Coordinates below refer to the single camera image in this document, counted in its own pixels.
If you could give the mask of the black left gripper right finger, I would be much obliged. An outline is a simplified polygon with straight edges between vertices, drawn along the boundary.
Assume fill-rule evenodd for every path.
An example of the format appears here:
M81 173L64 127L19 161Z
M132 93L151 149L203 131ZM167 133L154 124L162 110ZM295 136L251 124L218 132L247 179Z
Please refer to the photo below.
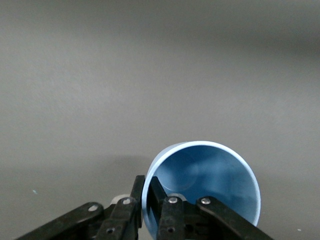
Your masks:
M212 196L194 204L165 193L154 176L148 204L157 220L158 240L269 240L270 236Z

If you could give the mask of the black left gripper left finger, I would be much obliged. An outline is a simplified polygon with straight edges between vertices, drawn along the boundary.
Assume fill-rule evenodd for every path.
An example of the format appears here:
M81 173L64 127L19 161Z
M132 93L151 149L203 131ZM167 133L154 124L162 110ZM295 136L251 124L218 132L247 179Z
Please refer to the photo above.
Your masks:
M142 190L145 176L136 176L129 196L117 196L104 208L85 203L20 236L19 240L137 240L142 227Z

